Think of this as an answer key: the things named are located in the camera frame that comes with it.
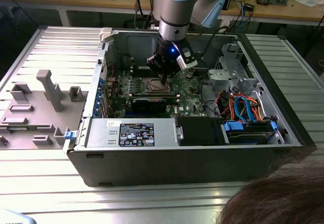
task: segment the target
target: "slotted aluminum surface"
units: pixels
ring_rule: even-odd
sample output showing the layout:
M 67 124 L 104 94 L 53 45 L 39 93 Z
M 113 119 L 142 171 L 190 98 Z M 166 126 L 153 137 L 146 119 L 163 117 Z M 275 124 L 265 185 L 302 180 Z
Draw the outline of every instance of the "slotted aluminum surface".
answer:
M 40 69 L 50 69 L 53 83 L 59 83 L 62 91 L 71 86 L 89 91 L 101 50 L 99 33 L 99 28 L 49 26 L 38 30 L 15 61 L 8 79 L 1 84 L 0 117 L 13 99 L 9 91 L 15 83 L 27 83 L 32 91 L 44 90 L 36 79 Z
M 247 37 L 317 145 L 319 150 L 311 157 L 319 159 L 324 147 L 323 81 L 287 40 L 271 35 Z
M 43 90 L 35 79 L 50 69 L 61 90 L 88 91 L 101 49 L 100 29 L 38 30 L 8 76 L 0 82 L 0 110 L 12 99 L 14 82 Z M 221 206 L 243 182 L 90 188 L 62 150 L 0 151 L 0 208 L 57 223 L 214 223 Z

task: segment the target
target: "electronic equipment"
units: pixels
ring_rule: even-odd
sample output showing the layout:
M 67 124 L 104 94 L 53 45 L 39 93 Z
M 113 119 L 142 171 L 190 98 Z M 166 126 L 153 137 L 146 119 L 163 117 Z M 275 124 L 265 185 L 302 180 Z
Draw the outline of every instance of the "electronic equipment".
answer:
M 314 146 L 245 35 L 216 35 L 203 62 L 165 84 L 145 66 L 156 30 L 101 35 L 103 64 L 64 145 L 87 185 L 249 180 Z M 209 38 L 190 45 L 199 51 Z

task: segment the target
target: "person's hair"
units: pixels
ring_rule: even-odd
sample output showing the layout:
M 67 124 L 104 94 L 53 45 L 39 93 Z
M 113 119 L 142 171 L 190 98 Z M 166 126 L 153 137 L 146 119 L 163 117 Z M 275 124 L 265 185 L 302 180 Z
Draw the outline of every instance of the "person's hair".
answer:
M 324 165 L 287 168 L 252 181 L 227 202 L 217 223 L 324 223 Z

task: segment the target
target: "warning label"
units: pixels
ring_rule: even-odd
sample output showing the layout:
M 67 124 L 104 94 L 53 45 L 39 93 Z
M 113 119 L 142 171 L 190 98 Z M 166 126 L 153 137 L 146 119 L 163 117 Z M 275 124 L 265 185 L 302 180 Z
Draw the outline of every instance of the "warning label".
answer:
M 120 124 L 119 146 L 154 146 L 153 124 Z

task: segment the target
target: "cable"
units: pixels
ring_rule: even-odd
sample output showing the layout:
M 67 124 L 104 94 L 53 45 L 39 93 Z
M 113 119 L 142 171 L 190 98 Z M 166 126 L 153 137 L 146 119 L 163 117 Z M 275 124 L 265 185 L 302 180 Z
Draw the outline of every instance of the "cable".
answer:
M 233 0 L 233 1 L 235 1 L 236 3 L 238 3 L 238 4 L 240 5 L 240 13 L 239 13 L 239 15 L 238 15 L 238 17 L 237 17 L 235 23 L 231 26 L 230 31 L 231 31 L 233 28 L 234 28 L 233 31 L 235 31 L 235 29 L 236 29 L 236 26 L 235 26 L 235 25 L 236 25 L 236 23 L 237 23 L 239 17 L 242 16 L 242 19 L 241 19 L 241 21 L 240 21 L 240 24 L 239 24 L 239 26 L 238 26 L 238 31 L 237 31 L 237 32 L 239 32 L 239 31 L 241 30 L 242 25 L 243 25 L 243 22 L 244 22 L 245 11 L 244 11 L 244 8 L 243 8 L 243 5 L 242 5 L 242 2 L 240 2 L 239 0 Z
M 11 1 L 14 2 L 19 8 L 21 8 L 21 10 L 27 15 L 27 17 L 38 27 L 38 23 L 34 21 L 34 19 L 31 18 L 31 16 L 15 0 Z
M 199 21 L 197 21 L 195 18 L 191 17 L 191 19 L 193 19 L 200 27 L 200 33 L 197 34 L 197 35 L 193 35 L 193 36 L 190 36 L 187 38 L 187 40 L 191 40 L 191 39 L 194 39 L 194 38 L 197 38 L 199 36 L 201 36 L 203 34 L 203 26 L 201 25 L 201 23 Z
M 154 20 L 154 16 L 153 16 L 153 0 L 150 0 L 150 7 L 151 7 L 151 21 Z
M 214 36 L 216 35 L 216 33 L 218 33 L 222 29 L 225 29 L 225 31 L 223 31 L 222 33 L 226 33 L 228 31 L 228 26 L 222 26 L 222 27 L 219 27 L 218 30 L 215 30 L 215 32 L 212 34 L 211 38 L 209 38 L 209 40 L 207 42 L 207 45 L 205 46 L 204 51 L 201 53 L 201 57 L 203 57 L 205 55 L 205 53 L 207 52 L 208 47 L 212 43 L 212 40 L 213 40 Z
M 204 78 L 203 78 L 203 80 L 202 80 L 202 82 L 201 82 L 201 86 L 200 86 L 199 93 L 200 93 L 200 98 L 201 98 L 201 101 L 202 101 L 203 105 L 205 105 L 205 107 L 206 107 L 208 110 L 214 112 L 214 110 L 212 110 L 209 106 L 206 105 L 206 102 L 204 102 L 204 99 L 203 99 L 203 93 L 202 93 L 202 91 L 203 91 L 204 81 L 205 81 L 207 75 L 208 75 L 208 72 L 205 74 L 205 76 L 204 76 Z
M 245 16 L 245 11 L 244 11 L 244 8 L 243 8 L 243 5 L 241 2 L 237 1 L 240 5 L 241 5 L 241 10 L 242 10 L 242 19 L 241 19 L 241 23 L 239 24 L 239 27 L 238 27 L 238 30 L 237 32 L 239 32 L 242 28 L 242 24 L 243 24 L 243 20 L 244 20 L 244 16 Z
M 245 98 L 245 97 L 239 96 L 239 97 L 236 98 L 235 103 L 234 103 L 234 110 L 235 110 L 235 114 L 236 114 L 236 115 L 237 115 L 237 116 L 238 116 L 238 117 L 239 117 L 239 118 L 240 118 L 244 123 L 246 123 L 245 118 L 243 118 L 243 117 L 239 114 L 239 112 L 238 112 L 237 105 L 238 105 L 238 102 L 239 102 L 240 99 L 243 99 L 243 100 L 245 101 L 245 104 L 246 104 L 246 106 L 247 106 L 247 112 L 248 112 L 248 116 L 249 116 L 250 121 L 255 121 L 255 118 L 254 118 L 253 114 L 251 113 L 250 103 L 249 103 L 248 99 Z
M 144 17 L 143 11 L 142 11 L 142 7 L 141 7 L 141 2 L 140 2 L 140 0 L 136 0 L 136 2 L 138 4 L 138 8 L 140 10 L 141 16 L 145 20 L 145 17 Z
M 135 12 L 135 16 L 134 16 L 134 28 L 136 29 L 136 16 L 137 16 L 137 12 Z
M 315 31 L 314 31 L 314 32 L 313 32 L 313 34 L 312 34 L 312 36 L 313 36 L 313 35 L 315 35 L 315 33 L 316 33 L 317 29 L 318 29 L 318 28 L 320 27 L 320 25 L 322 24 L 322 22 L 323 22 L 323 19 L 324 19 L 324 15 L 322 16 L 322 18 L 321 18 L 321 20 L 320 20 L 319 24 L 317 25 L 317 27 L 316 27 Z

